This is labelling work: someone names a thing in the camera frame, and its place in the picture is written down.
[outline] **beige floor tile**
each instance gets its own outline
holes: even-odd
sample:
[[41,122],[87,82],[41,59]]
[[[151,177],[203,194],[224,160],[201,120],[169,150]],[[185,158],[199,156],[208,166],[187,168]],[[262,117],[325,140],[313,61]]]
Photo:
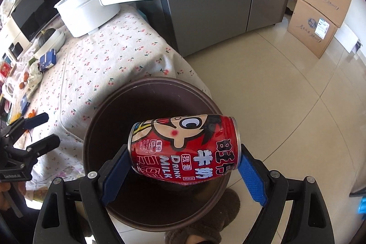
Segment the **beige floor tile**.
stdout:
[[188,56],[241,141],[264,160],[301,123],[318,95],[299,71],[255,32]]
[[114,226],[116,227],[117,232],[124,233],[124,232],[127,232],[127,231],[134,230],[134,228],[132,228],[128,225],[125,225],[124,223],[122,223],[119,220],[115,219],[113,216],[111,216],[111,215],[109,215],[109,216],[110,216]]
[[[334,216],[348,199],[355,171],[342,135],[321,100],[294,133],[265,162],[287,178],[303,180],[314,176],[323,194],[329,215]],[[283,236],[291,204],[287,203],[280,222]]]
[[230,186],[234,185],[241,178],[242,178],[242,176],[240,175],[238,170],[231,171],[231,175],[230,175],[230,179],[229,179],[227,187],[230,187]]
[[323,56],[318,59],[302,42],[287,31],[289,20],[268,26],[257,32],[273,44],[305,76],[321,95],[328,84],[343,53],[343,46],[333,39]]
[[365,108],[340,67],[321,96],[337,123],[356,171],[366,160],[366,114]]
[[126,244],[164,244],[164,233],[145,232],[132,230],[120,233]]
[[252,200],[243,180],[235,183],[231,189],[235,190],[240,198],[240,210],[237,217],[222,232],[222,244],[243,243],[250,229],[255,223],[261,205]]
[[280,236],[279,236],[279,234],[278,233],[276,233],[275,235],[274,235],[274,238],[273,238],[273,241],[272,241],[272,243],[271,244],[281,244],[281,238],[280,238]]
[[295,10],[295,6],[296,6],[296,1],[295,0],[288,0],[287,2],[287,7],[293,11]]
[[361,198],[347,198],[338,212],[331,217],[335,244],[348,244],[362,223],[362,215],[357,214]]
[[350,80],[363,106],[366,107],[366,66],[358,55],[347,51],[343,52],[339,67]]
[[366,163],[363,163],[356,172],[356,180],[352,187],[352,192],[361,190],[366,187]]

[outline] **plastic bag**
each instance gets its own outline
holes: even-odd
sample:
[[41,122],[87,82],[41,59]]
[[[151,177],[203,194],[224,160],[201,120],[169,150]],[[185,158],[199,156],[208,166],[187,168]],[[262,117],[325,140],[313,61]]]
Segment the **plastic bag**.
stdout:
[[43,74],[38,70],[38,61],[36,61],[29,67],[28,89],[26,91],[28,99],[30,99],[33,92],[37,89],[42,78]]

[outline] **screw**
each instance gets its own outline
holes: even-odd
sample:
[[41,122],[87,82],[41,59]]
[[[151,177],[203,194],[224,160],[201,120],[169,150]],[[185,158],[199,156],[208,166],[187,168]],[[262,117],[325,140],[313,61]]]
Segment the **screw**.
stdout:
[[98,173],[97,173],[97,172],[94,172],[94,171],[93,171],[93,172],[90,172],[90,173],[88,174],[88,178],[89,178],[89,179],[93,179],[93,178],[95,178],[95,177],[97,176],[97,174],[98,174]]
[[62,181],[60,177],[54,179],[54,184],[59,184]]
[[315,178],[312,177],[312,176],[307,176],[306,177],[306,180],[309,182],[309,183],[314,183],[315,182]]
[[279,172],[277,172],[277,171],[271,171],[271,172],[270,172],[270,175],[271,175],[271,177],[273,177],[273,178],[279,178],[279,177],[280,177],[280,173],[279,173]]

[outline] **person's hand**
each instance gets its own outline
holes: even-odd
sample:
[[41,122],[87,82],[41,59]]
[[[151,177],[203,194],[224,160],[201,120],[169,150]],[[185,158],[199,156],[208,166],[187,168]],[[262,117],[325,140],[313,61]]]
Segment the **person's hand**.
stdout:
[[[27,191],[25,189],[25,182],[18,182],[15,183],[15,185],[18,185],[19,192],[22,195],[26,194]],[[10,189],[10,183],[0,182],[0,210],[6,211],[10,208],[9,203],[7,202],[7,200],[3,195],[3,192],[8,191],[9,189]]]

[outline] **brown slipper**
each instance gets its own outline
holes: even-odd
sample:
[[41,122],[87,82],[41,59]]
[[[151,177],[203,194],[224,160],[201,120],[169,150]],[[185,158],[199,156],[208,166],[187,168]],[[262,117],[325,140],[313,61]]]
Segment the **brown slipper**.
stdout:
[[221,242],[220,232],[231,223],[240,209],[240,199],[227,188],[217,204],[200,220],[191,225],[165,233],[165,244],[185,244],[189,235],[197,235],[214,244]]

